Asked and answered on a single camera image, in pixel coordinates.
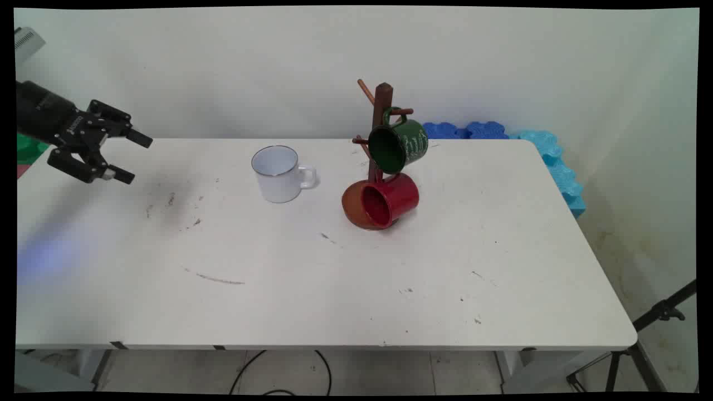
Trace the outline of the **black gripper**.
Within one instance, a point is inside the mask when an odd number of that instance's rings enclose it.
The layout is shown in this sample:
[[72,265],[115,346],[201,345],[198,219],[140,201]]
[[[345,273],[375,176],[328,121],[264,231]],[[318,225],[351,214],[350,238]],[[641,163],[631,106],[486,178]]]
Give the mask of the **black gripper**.
[[79,181],[117,180],[130,184],[135,174],[110,165],[99,152],[85,153],[79,160],[72,152],[98,150],[109,138],[124,138],[143,148],[153,139],[134,129],[131,116],[99,100],[87,112],[31,81],[16,81],[16,127],[21,134],[55,145],[47,163]]

